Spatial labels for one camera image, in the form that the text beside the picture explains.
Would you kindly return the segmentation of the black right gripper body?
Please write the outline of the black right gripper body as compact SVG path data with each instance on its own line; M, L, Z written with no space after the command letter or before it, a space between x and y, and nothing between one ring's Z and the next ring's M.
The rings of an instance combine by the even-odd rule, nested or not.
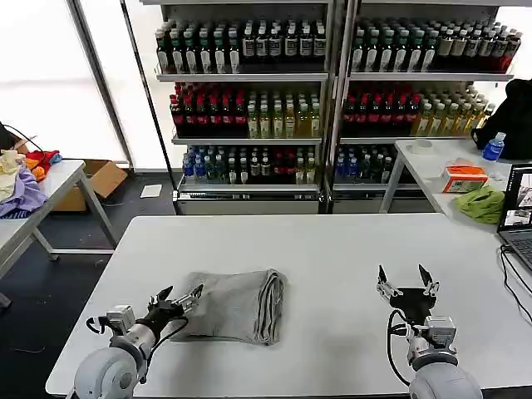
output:
M425 294L424 288L399 288L398 293L390 297L389 303L403 312L409 324L424 325L426 317L431 316L436 297Z

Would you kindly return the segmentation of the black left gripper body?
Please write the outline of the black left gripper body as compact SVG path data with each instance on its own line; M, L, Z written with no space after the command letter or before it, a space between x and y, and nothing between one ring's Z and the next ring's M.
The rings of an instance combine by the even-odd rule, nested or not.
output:
M183 306L172 301L150 303L147 308L148 313L141 319L141 324L153 333L161 333L172 319L185 314Z

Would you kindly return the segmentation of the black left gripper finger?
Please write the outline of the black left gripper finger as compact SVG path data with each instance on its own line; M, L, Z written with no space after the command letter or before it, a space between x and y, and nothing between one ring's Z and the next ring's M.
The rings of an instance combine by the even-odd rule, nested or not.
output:
M168 300L168 297L173 290L172 286L169 286L168 288L164 288L161 291L159 291L154 297L150 297L150 301L148 303L148 309L154 310L154 309L169 309L171 308L171 300Z
M194 289L192 289L189 293L182 296L179 299L175 299L172 301L172 304L176 306L177 308L181 308L181 310L184 313L188 313L193 310L193 308L198 304L198 301L201 298L202 292L203 292L204 285L201 283Z

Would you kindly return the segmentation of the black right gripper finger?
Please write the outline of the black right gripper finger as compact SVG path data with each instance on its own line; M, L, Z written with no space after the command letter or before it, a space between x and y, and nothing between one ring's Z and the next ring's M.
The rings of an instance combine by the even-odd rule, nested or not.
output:
M401 291L388 281L382 265L379 266L377 273L377 292L383 298L396 298L401 296Z
M421 264L418 265L419 273L421 280L424 284L423 295L431 298L435 298L440 287L440 283L434 280L429 273Z

